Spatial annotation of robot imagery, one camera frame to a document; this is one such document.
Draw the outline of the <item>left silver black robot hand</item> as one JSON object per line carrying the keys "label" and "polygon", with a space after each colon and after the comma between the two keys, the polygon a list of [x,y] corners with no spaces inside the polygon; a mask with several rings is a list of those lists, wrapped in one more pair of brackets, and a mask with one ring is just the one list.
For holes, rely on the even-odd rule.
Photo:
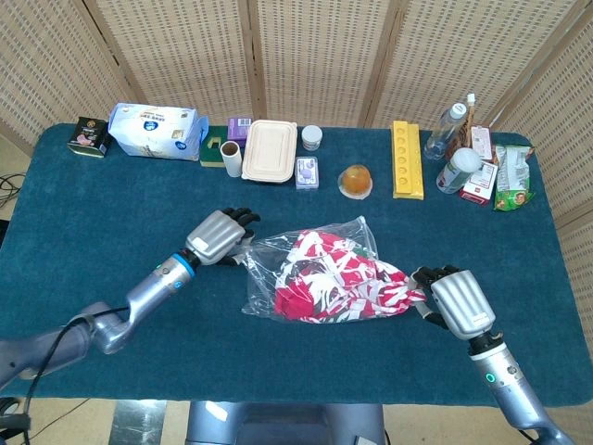
{"label": "left silver black robot hand", "polygon": [[247,226],[260,216],[249,208],[215,210],[187,237],[185,246],[200,265],[239,265],[254,238]]}

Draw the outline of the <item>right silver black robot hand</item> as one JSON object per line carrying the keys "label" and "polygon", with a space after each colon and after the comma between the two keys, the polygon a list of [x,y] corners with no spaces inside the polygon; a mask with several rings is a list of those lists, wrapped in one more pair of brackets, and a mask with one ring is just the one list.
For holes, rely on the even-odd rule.
{"label": "right silver black robot hand", "polygon": [[433,311],[426,302],[416,302],[414,307],[422,318],[461,340],[485,334],[496,320],[486,295],[469,270],[451,265],[421,267],[411,275],[409,288],[430,294],[437,306],[437,311]]}

